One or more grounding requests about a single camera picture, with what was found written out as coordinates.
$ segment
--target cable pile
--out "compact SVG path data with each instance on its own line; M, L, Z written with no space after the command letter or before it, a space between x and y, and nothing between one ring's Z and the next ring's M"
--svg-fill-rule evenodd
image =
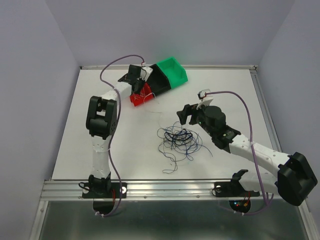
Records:
M177 171L177 162L181 162L185 159L193 161L194 157L191 156L191 154L199 151L201 147L206 148L211 154L211 157L213 156L211 151L203 145L202 138L199 134L190 129L183 128L178 121L176 121L172 126L159 128L156 134L162 139L162 142L158 146L159 152L174 163L173 169L162 170L164 174L172 174ZM173 153L166 151L167 149L182 154L184 157L177 160Z

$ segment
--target purple hose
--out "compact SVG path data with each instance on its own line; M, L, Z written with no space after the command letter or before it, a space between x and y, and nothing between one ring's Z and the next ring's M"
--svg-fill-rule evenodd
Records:
M259 180L259 184L261 187L261 191L262 191L262 196L263 196L263 201L265 203L266 206L268 206L271 203L271 200L273 199L274 195L272 194L271 200L269 201L268 197L266 196L265 193L265 188L264 185L262 183L262 179L261 179L261 175L260 175L260 171L259 171L259 165L257 163L257 156L256 156L256 152L255 152L255 148L254 145L252 144L253 142L253 130L252 130L252 122L251 122L251 116L250 116L250 112L248 109L247 104L245 103L244 99L237 93L233 92L233 91L213 91L213 92L207 92L205 95L213 95L213 94L233 94L235 96L237 96L241 102L243 103L246 113L248 115L248 121L249 121L249 128L250 128L250 144L251 144L251 150L252 150L252 156L253 156L253 162L254 162L254 166L255 166L255 170L256 170L256 174L258 176L258 180Z
M121 59L125 59L125 58L128 58L128 57L138 57L138 58L141 58L141 59L142 59L142 63L145 62L144 58L143 58L142 56L140 56L140 55L136 55L136 54L126 55L126 56L122 56L122 57L120 57L120 58L118 58L118 59L110 62L107 66L105 66L105 67L102 69L102 71L101 71L101 73L100 73L100 81L102 81L102 82L104 82L105 84L107 84L107 85L109 85L110 87L112 87L112 88L114 89L114 91L116 92L117 96L118 96L119 113L118 113L118 116L117 116L117 119L116 119L116 122L117 122L116 130L117 130L117 127L118 127L118 123L119 123L119 119L120 119L120 114L121 114L121 98L120 98L120 93L119 93L119 91L118 91L117 89L115 89L115 86L113 86L111 83L109 83L109 82L107 82L107 81L105 81L105 80L102 79L102 74L104 73L104 71L105 71L110 65L114 64L115 62L117 62L117 61L119 61L119 60L121 60ZM114 135L115 135L115 134L113 134L113 135L111 136L111 139L110 139L110 142L109 142L108 155L109 155L110 163L111 163L111 165L112 165L112 167L113 167L113 169L114 169L114 172L115 172L116 176L117 176L118 179L119 179L120 190L121 190L121 191L120 191L119 201L118 201L117 205L112 209L111 212L109 212L109 213L106 214L106 215L103 215L103 217L110 217L110 216L112 216L112 215L116 212L116 210L119 208L119 205L120 205L121 199L122 199L122 180L121 180L121 177L120 177L120 175L119 175L119 173L118 173L118 171L117 171L117 169L116 169L116 166L115 166L115 164L114 164L114 161L112 160L111 152L110 152L111 142L112 142L112 140L114 139Z

